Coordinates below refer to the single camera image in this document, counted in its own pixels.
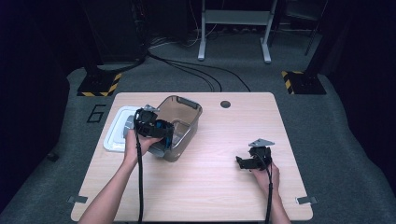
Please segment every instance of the white tray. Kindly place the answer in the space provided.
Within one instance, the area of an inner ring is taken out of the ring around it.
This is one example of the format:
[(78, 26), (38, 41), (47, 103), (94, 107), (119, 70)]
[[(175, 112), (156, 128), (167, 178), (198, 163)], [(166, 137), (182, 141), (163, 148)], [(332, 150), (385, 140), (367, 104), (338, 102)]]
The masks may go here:
[(125, 105), (117, 111), (116, 117), (111, 122), (111, 126), (108, 129), (104, 146), (107, 151), (123, 152), (125, 150), (125, 138), (123, 136), (123, 130), (125, 122), (129, 116), (133, 116), (136, 110), (141, 107)]

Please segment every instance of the plastic bin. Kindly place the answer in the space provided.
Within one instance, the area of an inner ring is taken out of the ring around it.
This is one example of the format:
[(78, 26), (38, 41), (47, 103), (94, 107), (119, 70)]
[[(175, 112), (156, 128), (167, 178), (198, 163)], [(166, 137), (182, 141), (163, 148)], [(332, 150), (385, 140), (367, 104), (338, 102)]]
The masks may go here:
[(175, 126), (172, 146), (165, 149), (163, 144), (155, 143), (148, 151), (167, 161), (177, 161), (195, 136), (203, 109), (194, 101), (176, 95), (167, 97), (158, 108), (157, 119), (166, 120)]

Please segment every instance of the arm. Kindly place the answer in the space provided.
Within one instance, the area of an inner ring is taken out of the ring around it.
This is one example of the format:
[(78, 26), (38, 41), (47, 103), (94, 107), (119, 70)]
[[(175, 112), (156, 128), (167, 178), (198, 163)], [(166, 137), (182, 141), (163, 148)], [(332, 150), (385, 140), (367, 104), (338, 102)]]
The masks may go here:
[[(290, 223), (288, 214), (285, 211), (285, 208), (283, 207), (282, 199), (280, 198), (279, 195), (279, 169), (274, 165), (274, 162), (272, 162), (272, 165), (268, 167), (269, 169), (272, 169), (272, 181), (273, 181), (273, 197), (272, 197), (272, 203), (271, 203), (271, 220), (272, 223), (274, 224), (284, 224)], [(257, 179), (257, 182), (259, 183), (260, 188), (262, 191), (267, 195), (269, 193), (269, 178), (268, 174), (265, 170), (251, 170), (251, 172), (254, 174), (254, 176)]]
[[(139, 135), (139, 142), (144, 155), (151, 144), (159, 138), (145, 138)], [(118, 171), (93, 199), (78, 223), (112, 223), (120, 206), (129, 176), (137, 164), (136, 138), (134, 130), (129, 130), (125, 140), (124, 159)]]

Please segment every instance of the metal bracket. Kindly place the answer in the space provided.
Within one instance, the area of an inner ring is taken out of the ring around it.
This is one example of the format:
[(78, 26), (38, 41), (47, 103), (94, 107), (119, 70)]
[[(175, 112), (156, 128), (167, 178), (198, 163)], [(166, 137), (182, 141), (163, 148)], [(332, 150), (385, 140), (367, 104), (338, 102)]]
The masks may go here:
[(296, 198), (297, 204), (304, 204), (304, 203), (309, 203), (309, 204), (314, 204), (318, 203), (318, 199), (316, 197), (302, 197), (302, 198)]
[(151, 112), (159, 112), (160, 111), (159, 108), (155, 108), (154, 106), (151, 106), (151, 105), (145, 105), (145, 107), (143, 107), (143, 110), (151, 111)]
[(270, 142), (270, 141), (264, 140), (262, 138), (259, 138), (256, 141), (250, 143), (249, 146), (250, 147), (267, 147), (267, 146), (272, 146), (274, 144), (275, 144), (274, 142)]
[(68, 203), (85, 203), (87, 202), (88, 197), (84, 196), (70, 196), (69, 199), (67, 199)]

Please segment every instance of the table hole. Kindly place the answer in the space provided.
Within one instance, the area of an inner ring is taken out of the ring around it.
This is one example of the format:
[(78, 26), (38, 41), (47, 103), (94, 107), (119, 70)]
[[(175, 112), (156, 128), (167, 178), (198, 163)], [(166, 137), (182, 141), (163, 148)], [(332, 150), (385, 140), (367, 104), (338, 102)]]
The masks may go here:
[(228, 101), (221, 101), (220, 105), (221, 105), (221, 107), (223, 107), (223, 108), (228, 108), (228, 107), (231, 106), (231, 103), (228, 102)]

